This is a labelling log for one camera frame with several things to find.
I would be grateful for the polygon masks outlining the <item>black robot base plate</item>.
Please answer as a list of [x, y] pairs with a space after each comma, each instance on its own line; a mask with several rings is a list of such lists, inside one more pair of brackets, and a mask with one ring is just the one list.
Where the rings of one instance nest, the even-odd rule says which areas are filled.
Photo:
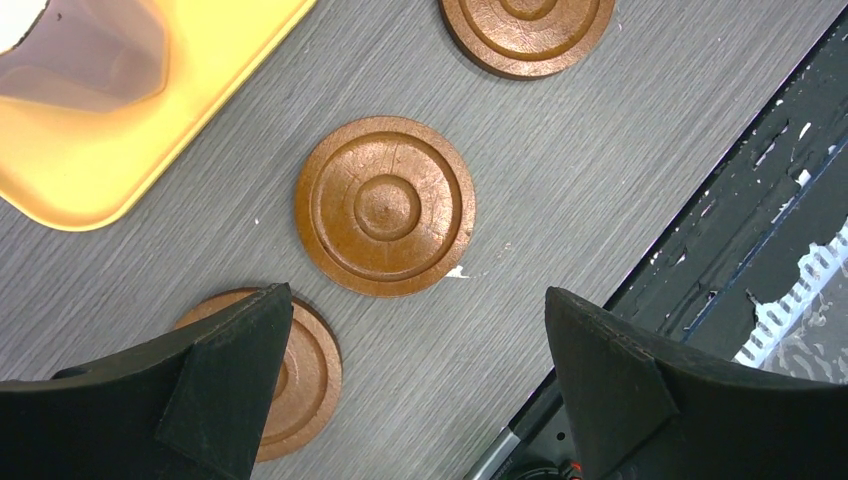
[[[845, 13], [597, 306], [723, 360], [847, 389]], [[468, 477], [587, 479], [554, 368]]]

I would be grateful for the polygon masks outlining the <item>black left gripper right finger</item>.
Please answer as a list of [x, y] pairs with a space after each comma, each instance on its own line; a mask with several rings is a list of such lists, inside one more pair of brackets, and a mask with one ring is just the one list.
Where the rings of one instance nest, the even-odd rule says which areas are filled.
[[847, 389], [723, 360], [559, 287], [545, 326], [587, 479], [843, 479]]

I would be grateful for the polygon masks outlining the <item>pink white cup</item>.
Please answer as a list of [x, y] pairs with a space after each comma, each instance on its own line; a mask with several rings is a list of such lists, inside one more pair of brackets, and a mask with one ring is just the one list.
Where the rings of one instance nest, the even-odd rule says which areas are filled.
[[1, 95], [88, 112], [150, 97], [167, 77], [168, 36], [151, 1], [1, 4]]

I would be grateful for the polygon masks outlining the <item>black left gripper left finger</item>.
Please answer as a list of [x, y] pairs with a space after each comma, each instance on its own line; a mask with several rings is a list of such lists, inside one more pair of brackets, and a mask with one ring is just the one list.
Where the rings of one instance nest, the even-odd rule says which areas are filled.
[[1, 385], [5, 479], [247, 479], [293, 320], [272, 284], [182, 328]]

